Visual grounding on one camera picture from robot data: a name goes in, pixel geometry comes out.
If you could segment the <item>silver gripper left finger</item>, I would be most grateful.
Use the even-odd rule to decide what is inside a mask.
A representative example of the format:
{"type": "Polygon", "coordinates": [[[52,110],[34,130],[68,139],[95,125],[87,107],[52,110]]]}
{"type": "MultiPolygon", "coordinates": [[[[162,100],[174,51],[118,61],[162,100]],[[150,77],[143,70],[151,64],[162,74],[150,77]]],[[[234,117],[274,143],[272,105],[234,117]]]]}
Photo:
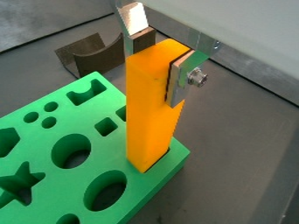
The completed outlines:
{"type": "Polygon", "coordinates": [[[126,36],[126,53],[132,55],[155,45],[156,30],[148,24],[142,3],[115,0],[115,9],[126,36]]]}

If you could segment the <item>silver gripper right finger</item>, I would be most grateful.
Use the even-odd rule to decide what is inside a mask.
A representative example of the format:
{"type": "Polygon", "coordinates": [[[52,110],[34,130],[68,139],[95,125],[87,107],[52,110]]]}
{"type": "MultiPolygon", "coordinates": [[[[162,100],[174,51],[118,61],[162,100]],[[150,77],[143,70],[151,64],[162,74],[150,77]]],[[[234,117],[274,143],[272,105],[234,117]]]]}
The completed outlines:
{"type": "Polygon", "coordinates": [[[184,100],[190,85],[200,88],[206,84],[208,75],[202,70],[203,63],[220,49],[220,42],[192,28],[182,43],[190,49],[170,62],[168,69],[164,101],[171,108],[184,100]]]}

